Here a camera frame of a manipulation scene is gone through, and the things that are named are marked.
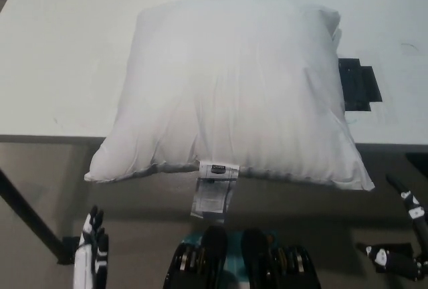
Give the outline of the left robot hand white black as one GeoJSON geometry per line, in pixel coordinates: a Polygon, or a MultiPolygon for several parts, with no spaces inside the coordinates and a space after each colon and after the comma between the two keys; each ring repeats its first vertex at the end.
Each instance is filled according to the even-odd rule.
{"type": "Polygon", "coordinates": [[[74,255],[73,289],[105,289],[109,236],[102,227],[104,211],[96,205],[86,216],[74,255]]]}

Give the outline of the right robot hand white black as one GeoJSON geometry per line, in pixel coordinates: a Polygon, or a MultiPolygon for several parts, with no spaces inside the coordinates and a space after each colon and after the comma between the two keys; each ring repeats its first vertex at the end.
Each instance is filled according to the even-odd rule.
{"type": "Polygon", "coordinates": [[[367,256],[376,272],[395,274],[418,282],[427,277],[427,208],[398,178],[388,174],[386,180],[401,197],[421,253],[414,256],[410,243],[375,245],[357,243],[356,248],[367,256]]]}

